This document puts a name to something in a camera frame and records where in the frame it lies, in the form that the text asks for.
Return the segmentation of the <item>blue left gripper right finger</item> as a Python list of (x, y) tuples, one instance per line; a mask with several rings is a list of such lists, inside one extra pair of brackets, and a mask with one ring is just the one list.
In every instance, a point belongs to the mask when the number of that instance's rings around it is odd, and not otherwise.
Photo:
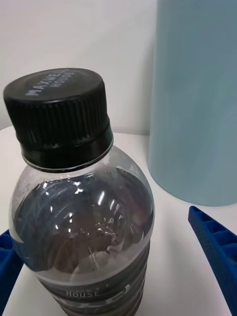
[(195, 206), (188, 221), (233, 316), (237, 315), (237, 236)]

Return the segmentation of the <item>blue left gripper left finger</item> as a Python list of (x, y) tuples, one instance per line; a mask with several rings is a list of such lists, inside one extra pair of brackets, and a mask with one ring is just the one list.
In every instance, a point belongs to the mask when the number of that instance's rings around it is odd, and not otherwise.
[(0, 236), (0, 315), (14, 288), (23, 262), (16, 254), (9, 230)]

